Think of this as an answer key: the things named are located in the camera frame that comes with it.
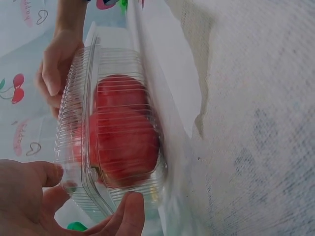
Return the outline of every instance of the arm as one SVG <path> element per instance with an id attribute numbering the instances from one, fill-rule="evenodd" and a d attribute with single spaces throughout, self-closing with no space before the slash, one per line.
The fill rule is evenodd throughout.
<path id="1" fill-rule="evenodd" d="M 55 35 L 62 30 L 72 30 L 82 38 L 87 4 L 86 0 L 59 0 Z"/>

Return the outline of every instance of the red tomato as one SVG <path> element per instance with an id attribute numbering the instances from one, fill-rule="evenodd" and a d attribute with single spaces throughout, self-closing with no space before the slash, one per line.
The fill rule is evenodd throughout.
<path id="1" fill-rule="evenodd" d="M 99 174 L 103 171 L 108 186 L 133 185 L 154 170 L 158 135 L 142 114 L 124 107 L 111 108 L 110 112 L 91 115 L 89 129 L 90 163 Z M 76 135 L 79 140 L 80 129 Z M 74 142 L 73 153 L 81 155 L 81 142 Z"/>
<path id="2" fill-rule="evenodd" d="M 117 106 L 128 106 L 147 114 L 149 107 L 145 87 L 126 75 L 110 75 L 102 79 L 94 91 L 93 111 Z"/>

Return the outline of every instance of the white fabric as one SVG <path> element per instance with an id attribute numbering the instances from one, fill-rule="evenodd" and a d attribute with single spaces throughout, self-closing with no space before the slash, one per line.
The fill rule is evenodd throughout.
<path id="1" fill-rule="evenodd" d="M 150 21 L 169 9 L 146 1 L 146 62 L 171 170 L 165 235 L 315 235 L 315 2 L 166 2 L 194 56 L 202 106 L 190 138 L 171 101 L 178 92 L 157 86 L 163 72 L 152 66 L 167 57 Z"/>

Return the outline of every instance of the plastic clamshell container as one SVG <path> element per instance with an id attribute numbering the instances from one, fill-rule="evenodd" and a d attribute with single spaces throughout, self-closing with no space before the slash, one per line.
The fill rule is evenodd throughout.
<path id="1" fill-rule="evenodd" d="M 62 185 L 95 222 L 113 214 L 128 191 L 157 208 L 167 170 L 140 55 L 97 42 L 73 60 L 55 147 Z"/>

